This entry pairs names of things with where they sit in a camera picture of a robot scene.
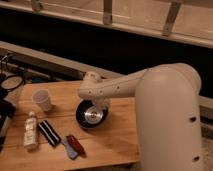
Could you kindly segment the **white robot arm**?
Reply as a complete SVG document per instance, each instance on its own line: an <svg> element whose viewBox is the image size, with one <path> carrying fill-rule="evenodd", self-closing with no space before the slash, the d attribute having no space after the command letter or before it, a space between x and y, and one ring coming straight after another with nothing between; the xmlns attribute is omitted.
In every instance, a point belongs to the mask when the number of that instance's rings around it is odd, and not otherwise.
<svg viewBox="0 0 213 171"><path fill-rule="evenodd" d="M99 108L107 98L135 98L140 171L204 171L201 78L188 64L162 64L103 81L88 72L80 98Z"/></svg>

